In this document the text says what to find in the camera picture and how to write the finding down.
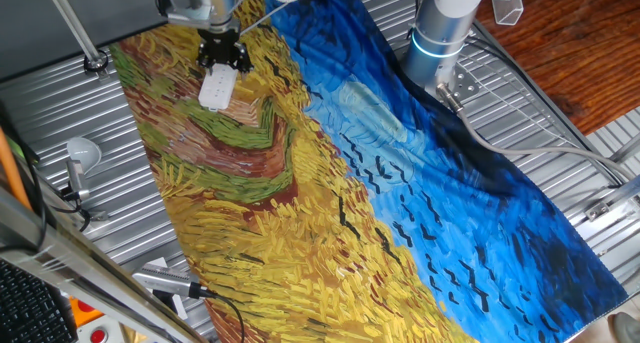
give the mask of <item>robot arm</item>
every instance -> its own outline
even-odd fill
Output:
[[[402,59],[407,76],[429,94],[452,85],[454,68],[481,0],[422,0]]]
[[[295,0],[279,0],[289,3]],[[173,0],[156,0],[159,13],[169,23],[197,28],[202,37],[197,63],[211,70],[226,64],[240,73],[253,68],[249,52],[240,38],[240,22],[233,18],[236,0],[189,0],[189,8],[176,7]]]

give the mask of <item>orange object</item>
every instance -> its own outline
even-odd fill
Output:
[[[31,209],[29,198],[27,198],[27,192],[24,190],[22,178],[20,178],[20,173],[18,172],[18,165],[16,164],[15,158],[13,158],[9,142],[7,142],[2,128],[0,128],[0,163],[2,163],[4,172],[7,175],[13,196],[27,209],[33,210]]]
[[[71,303],[71,311],[73,312],[73,319],[76,321],[76,327],[81,327],[104,315],[79,299],[71,297],[69,302]]]

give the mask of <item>metal clamp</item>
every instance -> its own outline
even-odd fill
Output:
[[[640,176],[625,183],[620,188],[600,200],[595,205],[587,209],[584,214],[590,221],[600,218],[602,215],[609,213],[617,207],[620,207],[631,201],[636,208],[640,208]]]

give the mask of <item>red button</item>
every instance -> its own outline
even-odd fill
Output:
[[[95,309],[83,301],[78,301],[78,308],[85,313],[93,312]]]
[[[96,329],[91,333],[91,343],[103,343],[107,339],[107,333],[102,329]]]

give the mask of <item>blue ring light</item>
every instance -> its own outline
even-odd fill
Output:
[[[458,49],[456,52],[449,53],[449,54],[435,54],[435,53],[431,53],[431,52],[427,51],[426,49],[420,47],[420,44],[418,44],[418,42],[416,41],[415,33],[411,34],[411,40],[413,41],[413,44],[416,45],[416,48],[418,48],[420,50],[420,52],[422,52],[422,53],[424,53],[424,54],[426,54],[428,56],[434,57],[434,58],[449,58],[449,57],[453,57],[453,56],[457,55],[458,53],[460,53],[462,51],[462,48],[464,48],[464,44],[463,44],[462,47],[460,47],[460,49]]]

